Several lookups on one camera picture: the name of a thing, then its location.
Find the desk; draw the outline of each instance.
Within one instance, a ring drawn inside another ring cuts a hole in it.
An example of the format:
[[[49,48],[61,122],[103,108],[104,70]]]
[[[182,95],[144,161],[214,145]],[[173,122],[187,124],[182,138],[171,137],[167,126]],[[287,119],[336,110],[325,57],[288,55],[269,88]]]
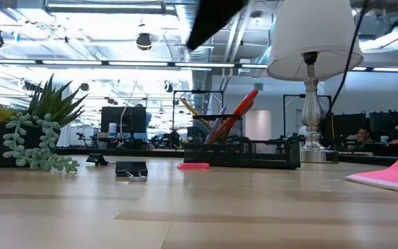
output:
[[[371,151],[375,156],[398,157],[398,144],[372,142],[364,145],[364,150]]]
[[[75,158],[76,175],[0,169],[0,248],[398,248],[398,193],[343,181],[378,166],[182,172],[107,156],[147,162],[149,181],[130,183]]]

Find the white column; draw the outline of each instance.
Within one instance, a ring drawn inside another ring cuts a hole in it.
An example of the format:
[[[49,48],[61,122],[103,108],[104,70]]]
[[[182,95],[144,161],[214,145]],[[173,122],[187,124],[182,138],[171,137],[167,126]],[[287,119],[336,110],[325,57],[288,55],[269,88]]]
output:
[[[55,88],[60,88],[63,85],[69,83],[72,79],[70,79],[70,77],[68,75],[64,75],[64,74],[59,74],[56,73],[53,76],[53,87]],[[72,94],[72,84],[70,84],[69,87],[66,88],[66,90],[64,90],[64,92],[62,93],[62,99],[68,97],[70,94]],[[57,143],[58,147],[69,147],[70,146],[70,124],[66,125],[65,127],[61,128],[61,134],[59,135],[59,140]]]

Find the person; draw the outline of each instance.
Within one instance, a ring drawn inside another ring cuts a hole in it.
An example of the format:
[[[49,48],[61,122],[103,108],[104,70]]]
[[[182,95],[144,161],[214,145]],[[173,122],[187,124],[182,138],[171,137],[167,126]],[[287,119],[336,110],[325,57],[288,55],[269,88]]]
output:
[[[137,105],[135,105],[135,107],[144,107],[144,106],[141,105],[141,104],[137,104]],[[147,135],[147,129],[149,128],[149,124],[150,124],[150,121],[151,121],[151,113],[146,111],[145,114],[146,114],[146,118],[145,118],[145,133],[135,133],[134,134],[134,138],[135,139],[141,139],[144,142],[148,142],[149,138],[148,138],[148,135]],[[129,133],[124,133],[124,138],[130,138],[130,134]]]
[[[365,144],[374,142],[370,138],[370,128],[362,127],[359,129],[356,135],[356,144],[355,145],[348,145],[348,149],[358,149],[363,147]]]

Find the white lampshade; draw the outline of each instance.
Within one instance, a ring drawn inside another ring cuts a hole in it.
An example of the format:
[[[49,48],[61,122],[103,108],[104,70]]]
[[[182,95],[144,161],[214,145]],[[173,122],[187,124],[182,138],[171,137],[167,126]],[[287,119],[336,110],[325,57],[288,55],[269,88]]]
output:
[[[302,54],[319,52],[315,76],[326,79],[345,70],[355,24],[349,0],[284,0],[278,10],[269,76],[280,80],[308,78]],[[363,61],[359,40],[350,69]]]

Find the table lamp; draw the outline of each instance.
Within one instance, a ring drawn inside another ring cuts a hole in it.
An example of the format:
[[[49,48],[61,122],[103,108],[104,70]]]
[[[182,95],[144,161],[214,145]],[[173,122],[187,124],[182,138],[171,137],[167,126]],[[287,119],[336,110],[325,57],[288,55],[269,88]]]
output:
[[[346,68],[355,26],[349,0],[284,0],[278,9],[272,38],[269,76],[305,82],[302,121],[307,127],[301,162],[329,163],[336,154],[320,143],[323,112],[317,97],[319,79],[341,74]],[[349,69],[363,56],[357,40]]]

